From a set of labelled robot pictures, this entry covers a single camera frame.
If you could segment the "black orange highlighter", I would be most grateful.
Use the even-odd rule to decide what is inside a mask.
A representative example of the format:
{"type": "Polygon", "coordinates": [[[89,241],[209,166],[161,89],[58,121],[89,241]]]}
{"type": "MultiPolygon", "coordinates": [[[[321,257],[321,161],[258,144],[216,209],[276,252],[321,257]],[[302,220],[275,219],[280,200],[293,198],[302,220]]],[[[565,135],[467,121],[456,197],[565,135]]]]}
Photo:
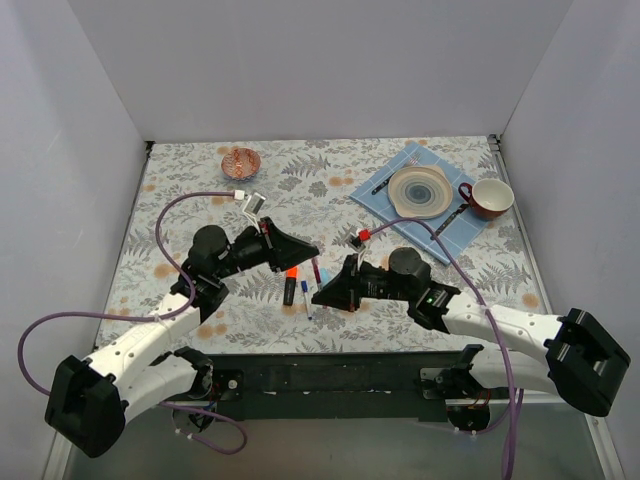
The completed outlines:
{"type": "Polygon", "coordinates": [[[292,306],[295,297],[295,290],[297,286],[297,278],[287,278],[285,275],[285,284],[284,284],[284,295],[283,295],[283,305],[284,306],[292,306]]]}

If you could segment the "pink pen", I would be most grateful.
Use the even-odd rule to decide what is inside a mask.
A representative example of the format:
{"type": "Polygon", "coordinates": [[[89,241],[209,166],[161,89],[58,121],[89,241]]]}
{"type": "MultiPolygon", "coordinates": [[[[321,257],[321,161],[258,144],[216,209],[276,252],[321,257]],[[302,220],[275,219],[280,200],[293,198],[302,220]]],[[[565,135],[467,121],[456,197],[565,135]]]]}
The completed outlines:
{"type": "Polygon", "coordinates": [[[315,277],[316,287],[317,287],[317,290],[320,291],[322,289],[322,277],[321,277],[320,267],[318,264],[317,257],[312,258],[311,263],[312,263],[313,273],[315,277]]]}

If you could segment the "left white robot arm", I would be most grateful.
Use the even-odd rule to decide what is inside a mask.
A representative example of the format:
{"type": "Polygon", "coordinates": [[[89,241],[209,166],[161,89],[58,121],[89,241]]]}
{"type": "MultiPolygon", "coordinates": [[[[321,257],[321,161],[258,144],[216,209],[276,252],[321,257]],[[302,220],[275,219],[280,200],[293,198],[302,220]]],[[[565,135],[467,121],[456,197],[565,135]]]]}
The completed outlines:
{"type": "Polygon", "coordinates": [[[191,348],[169,346],[197,329],[229,293],[224,279],[266,264],[286,271],[317,256],[316,246],[282,232],[264,217],[230,241],[223,228],[200,228],[184,271],[153,312],[109,345],[83,359],[69,356],[57,367],[45,421],[96,458],[119,439],[128,422],[175,395],[208,396],[213,363],[191,348]]]}

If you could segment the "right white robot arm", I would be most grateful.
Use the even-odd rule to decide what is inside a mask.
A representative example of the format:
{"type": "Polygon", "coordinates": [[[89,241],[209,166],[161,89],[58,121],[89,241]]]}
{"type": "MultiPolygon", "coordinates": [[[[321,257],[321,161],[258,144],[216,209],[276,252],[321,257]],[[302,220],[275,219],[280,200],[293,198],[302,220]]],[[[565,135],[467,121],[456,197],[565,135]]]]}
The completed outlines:
{"type": "Polygon", "coordinates": [[[434,281],[430,265],[410,247],[394,250],[386,268],[347,256],[340,273],[312,302],[356,311],[364,298],[406,302],[408,316],[427,330],[497,343],[496,362],[475,353],[444,375],[464,397],[498,387],[503,374],[506,384],[556,394],[583,413],[605,417],[631,363],[591,313],[573,308],[564,316],[540,315],[487,307],[434,281]]]}

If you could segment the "white blue marker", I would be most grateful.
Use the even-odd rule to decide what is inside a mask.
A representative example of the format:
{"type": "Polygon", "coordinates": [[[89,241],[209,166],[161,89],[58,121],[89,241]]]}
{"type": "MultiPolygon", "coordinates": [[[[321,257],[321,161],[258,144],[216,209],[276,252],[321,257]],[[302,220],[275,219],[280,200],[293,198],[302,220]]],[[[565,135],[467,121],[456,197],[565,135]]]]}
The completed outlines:
{"type": "Polygon", "coordinates": [[[311,295],[309,292],[309,286],[308,286],[308,292],[303,292],[303,299],[304,299],[304,304],[305,304],[305,312],[306,312],[306,316],[308,320],[313,320],[313,312],[312,312],[312,304],[311,304],[311,295]]]}

